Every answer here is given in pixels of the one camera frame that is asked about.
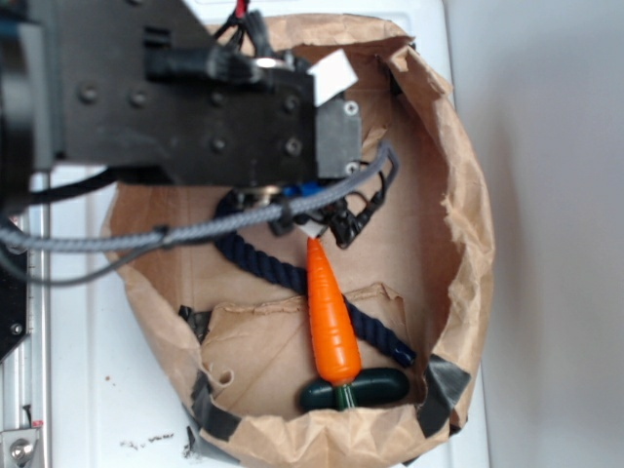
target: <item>brown paper bag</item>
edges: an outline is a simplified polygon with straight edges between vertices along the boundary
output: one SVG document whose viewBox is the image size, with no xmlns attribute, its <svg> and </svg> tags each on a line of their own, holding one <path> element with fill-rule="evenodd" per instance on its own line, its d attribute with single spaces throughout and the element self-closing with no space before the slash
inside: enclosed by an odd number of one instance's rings
<svg viewBox="0 0 624 468">
<path fill-rule="evenodd" d="M 296 394 L 315 377 L 305 298 L 240 271 L 212 245 L 151 253 L 120 275 L 202 437 L 243 465 L 372 468 L 410 460 L 466 423 L 492 294 L 484 178 L 449 84 L 396 25 L 328 15 L 268 22 L 275 49 L 294 48 L 311 61 L 345 50 L 359 76 L 348 96 L 360 105 L 365 159 L 382 138 L 401 159 L 386 204 L 352 247 L 341 251 L 330 237 L 324 245 L 349 299 L 418 352 L 407 370 L 409 395 L 389 408 L 301 414 Z M 226 190 L 121 185 L 104 232 L 205 220 Z M 256 226 L 241 234 L 304 264 L 300 232 L 276 239 Z M 201 346 L 176 313 L 181 304 L 213 311 Z M 360 347 L 365 368 L 397 366 Z"/>
</svg>

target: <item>black cable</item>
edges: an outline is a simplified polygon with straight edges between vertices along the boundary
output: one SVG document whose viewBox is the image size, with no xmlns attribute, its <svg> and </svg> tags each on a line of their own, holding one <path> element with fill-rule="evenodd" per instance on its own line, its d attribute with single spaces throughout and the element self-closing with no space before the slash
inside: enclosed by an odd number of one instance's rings
<svg viewBox="0 0 624 468">
<path fill-rule="evenodd" d="M 28 205 L 47 205 L 54 202 L 81 197 L 88 193 L 100 190 L 117 181 L 117 172 L 113 169 L 93 175 L 77 182 L 68 183 L 60 187 L 48 188 L 40 192 L 31 192 Z"/>
<path fill-rule="evenodd" d="M 122 267 L 123 265 L 139 258 L 140 256 L 147 254 L 153 250 L 159 249 L 162 247 L 162 243 L 158 243 L 153 246 L 145 246 L 141 248 L 134 249 L 119 259 L 115 260 L 112 263 L 109 263 L 100 270 L 96 270 L 92 273 L 89 273 L 84 276 L 79 276 L 76 278 L 67 278 L 64 280 L 46 280 L 43 278 L 37 278 L 28 273 L 21 271 L 17 265 L 15 265 L 10 258 L 7 257 L 4 249 L 0 249 L 0 265 L 7 270 L 12 276 L 16 277 L 20 281 L 24 281 L 26 283 L 30 283 L 37 286 L 44 287 L 71 287 L 71 286 L 79 286 L 85 283 L 89 283 L 90 281 L 96 280 L 108 273 L 115 271 L 117 268 Z"/>
</svg>

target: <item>red wire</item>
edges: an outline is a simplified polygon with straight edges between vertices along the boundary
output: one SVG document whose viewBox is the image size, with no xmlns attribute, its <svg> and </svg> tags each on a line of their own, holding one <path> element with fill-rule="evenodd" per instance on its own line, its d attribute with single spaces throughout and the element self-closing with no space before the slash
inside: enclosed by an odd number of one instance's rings
<svg viewBox="0 0 624 468">
<path fill-rule="evenodd" d="M 234 11 L 236 18 L 240 19 L 245 15 L 249 3 L 249 0 L 236 0 L 236 10 Z"/>
</svg>

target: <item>bolt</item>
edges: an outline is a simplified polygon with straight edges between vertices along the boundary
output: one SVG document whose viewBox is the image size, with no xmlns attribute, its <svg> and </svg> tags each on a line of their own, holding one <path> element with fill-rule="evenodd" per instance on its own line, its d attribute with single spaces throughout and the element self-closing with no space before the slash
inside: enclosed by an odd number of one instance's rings
<svg viewBox="0 0 624 468">
<path fill-rule="evenodd" d="M 286 150 L 286 154 L 296 158 L 297 156 L 301 155 L 301 151 L 303 150 L 303 143 L 297 137 L 292 136 L 286 142 L 286 145 L 284 146 L 284 149 Z"/>
<path fill-rule="evenodd" d="M 133 107 L 141 109 L 147 104 L 147 92 L 145 90 L 132 90 L 128 99 Z"/>
<path fill-rule="evenodd" d="M 98 86 L 90 81 L 85 81 L 78 86 L 78 98 L 85 104 L 93 104 L 98 100 Z"/>
<path fill-rule="evenodd" d="M 287 96 L 286 99 L 284 99 L 284 109 L 289 114 L 292 114 L 293 112 L 295 112 L 298 107 L 299 107 L 299 98 L 297 96 L 290 95 L 290 96 Z"/>
<path fill-rule="evenodd" d="M 211 103 L 214 107 L 222 107 L 224 102 L 225 96 L 223 95 L 223 93 L 215 91 L 211 94 Z"/>
<path fill-rule="evenodd" d="M 351 162 L 344 167 L 344 171 L 351 175 L 360 169 L 360 165 L 356 162 Z"/>
<path fill-rule="evenodd" d="M 225 149 L 225 146 L 225 140 L 222 138 L 213 138 L 213 140 L 211 141 L 211 148 L 215 153 L 222 153 Z"/>
<path fill-rule="evenodd" d="M 17 336 L 23 332 L 23 326 L 21 324 L 12 324 L 11 325 L 11 333 Z"/>
<path fill-rule="evenodd" d="M 358 115 L 359 110 L 360 107 L 358 106 L 358 103 L 354 100 L 347 100 L 344 103 L 344 113 L 347 114 L 349 117 L 355 117 L 356 115 Z"/>
<path fill-rule="evenodd" d="M 28 460 L 32 458 L 33 450 L 34 447 L 26 439 L 17 439 L 10 448 L 11 457 L 18 466 L 25 466 Z"/>
</svg>

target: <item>orange carrot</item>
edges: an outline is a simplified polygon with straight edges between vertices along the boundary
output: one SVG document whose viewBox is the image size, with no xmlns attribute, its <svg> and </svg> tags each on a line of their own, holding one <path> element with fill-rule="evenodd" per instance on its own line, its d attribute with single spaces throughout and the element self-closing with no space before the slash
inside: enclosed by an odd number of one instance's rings
<svg viewBox="0 0 624 468">
<path fill-rule="evenodd" d="M 318 239 L 308 239 L 307 270 L 310 329 L 317 371 L 336 389 L 348 386 L 362 368 L 360 351 L 342 293 Z M 350 394 L 350 388 L 344 390 Z M 339 401 L 351 398 L 351 395 L 337 396 Z M 355 406 L 348 402 L 345 405 Z"/>
</svg>

